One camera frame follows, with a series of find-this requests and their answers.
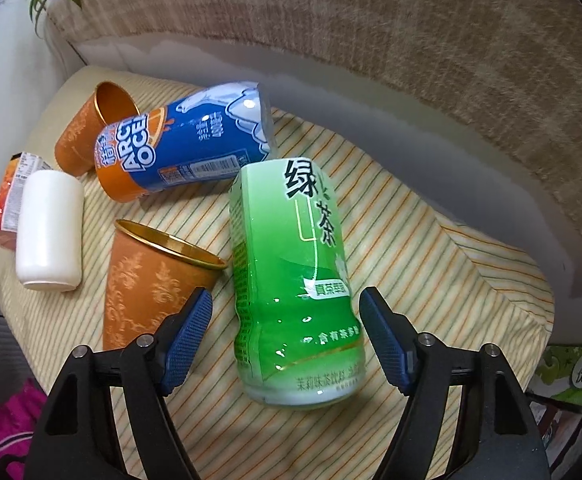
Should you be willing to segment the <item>green tea bottle cup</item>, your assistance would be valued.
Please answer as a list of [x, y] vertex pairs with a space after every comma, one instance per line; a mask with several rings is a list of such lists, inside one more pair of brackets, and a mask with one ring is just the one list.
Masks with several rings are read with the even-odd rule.
[[245, 393], [279, 408], [321, 408], [365, 377], [338, 203], [312, 159], [241, 169], [230, 188], [233, 349]]

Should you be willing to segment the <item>orange patterned cup near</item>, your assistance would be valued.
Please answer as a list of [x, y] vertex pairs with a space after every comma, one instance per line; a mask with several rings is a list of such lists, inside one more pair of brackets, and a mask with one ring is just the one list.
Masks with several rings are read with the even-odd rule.
[[196, 288], [214, 288], [227, 262], [172, 234], [118, 219], [105, 287], [102, 342], [126, 347], [153, 334]]

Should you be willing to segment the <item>orange patterned cup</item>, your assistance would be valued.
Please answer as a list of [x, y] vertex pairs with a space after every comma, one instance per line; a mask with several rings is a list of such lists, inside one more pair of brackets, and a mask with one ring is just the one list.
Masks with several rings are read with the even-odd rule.
[[227, 262], [172, 234], [118, 219], [105, 287], [102, 342], [126, 347], [153, 334], [196, 288], [214, 288]]
[[88, 172], [94, 166], [94, 144], [102, 129], [138, 114], [124, 88], [112, 81], [97, 84], [56, 141], [54, 157], [59, 167], [74, 177]]

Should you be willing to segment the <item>white plastic cup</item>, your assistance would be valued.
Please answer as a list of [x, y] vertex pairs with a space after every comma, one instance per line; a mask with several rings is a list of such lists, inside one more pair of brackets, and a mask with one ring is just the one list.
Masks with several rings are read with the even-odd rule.
[[69, 292], [82, 281], [84, 187], [58, 170], [38, 170], [23, 188], [15, 273], [27, 289]]

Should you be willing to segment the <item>red orange juice bottle cup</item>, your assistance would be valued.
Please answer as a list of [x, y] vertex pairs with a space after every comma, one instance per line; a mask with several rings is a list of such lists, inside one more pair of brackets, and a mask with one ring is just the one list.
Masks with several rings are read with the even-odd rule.
[[0, 247], [15, 250], [24, 185], [34, 172], [50, 168], [40, 156], [27, 152], [9, 160], [0, 183]]

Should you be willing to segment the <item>orange patterned cup far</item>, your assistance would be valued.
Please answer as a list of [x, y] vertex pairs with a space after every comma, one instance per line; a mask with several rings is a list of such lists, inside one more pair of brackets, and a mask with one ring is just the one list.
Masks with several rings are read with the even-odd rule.
[[97, 84], [56, 141], [54, 157], [59, 167], [74, 177], [88, 172], [94, 166], [94, 144], [102, 129], [138, 114], [124, 88], [112, 81]]

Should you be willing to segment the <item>blue orange soda bottle cup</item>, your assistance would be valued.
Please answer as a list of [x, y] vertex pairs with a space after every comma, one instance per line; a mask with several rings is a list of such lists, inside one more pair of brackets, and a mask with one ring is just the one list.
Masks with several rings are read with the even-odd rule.
[[126, 203], [174, 186], [232, 179], [275, 151], [267, 93], [257, 82], [237, 81], [105, 127], [93, 156], [103, 191]]

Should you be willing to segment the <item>pink fabric item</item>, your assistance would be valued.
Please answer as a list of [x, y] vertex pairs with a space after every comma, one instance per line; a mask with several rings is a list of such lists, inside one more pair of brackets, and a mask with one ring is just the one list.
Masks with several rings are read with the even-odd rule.
[[23, 479], [25, 462], [47, 396], [32, 378], [0, 403], [0, 478]]

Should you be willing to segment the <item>green white paper bag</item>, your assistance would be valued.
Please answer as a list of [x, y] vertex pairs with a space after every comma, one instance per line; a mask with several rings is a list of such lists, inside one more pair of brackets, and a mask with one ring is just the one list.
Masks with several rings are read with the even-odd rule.
[[547, 346], [528, 393], [582, 408], [582, 346]]

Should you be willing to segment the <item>striped yellow cushion cover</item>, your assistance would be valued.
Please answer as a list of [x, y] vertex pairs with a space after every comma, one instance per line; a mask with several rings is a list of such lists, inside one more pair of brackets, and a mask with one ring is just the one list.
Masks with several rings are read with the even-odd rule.
[[[553, 296], [522, 250], [446, 219], [360, 148], [285, 112], [276, 136], [291, 155], [311, 155], [328, 171], [343, 212], [344, 245], [355, 290], [377, 286], [391, 306], [447, 344], [502, 348], [527, 382], [553, 325]], [[161, 226], [227, 256], [225, 184], [189, 185], [139, 205], [117, 205], [85, 177], [85, 271], [76, 292], [29, 292], [0, 248], [0, 308], [37, 378], [49, 386], [71, 344], [100, 342], [104, 270], [113, 220]], [[233, 286], [214, 292], [210, 333], [193, 375], [167, 405], [205, 479], [368, 479], [376, 471], [406, 399], [376, 359], [352, 400], [313, 412], [267, 408], [242, 391], [233, 362]]]

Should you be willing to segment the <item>beige plaid windowsill cloth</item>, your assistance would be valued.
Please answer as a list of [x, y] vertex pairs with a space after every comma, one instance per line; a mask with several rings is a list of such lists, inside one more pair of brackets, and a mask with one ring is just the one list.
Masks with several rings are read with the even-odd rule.
[[477, 130], [582, 236], [579, 0], [52, 0], [74, 44], [173, 32], [344, 68]]

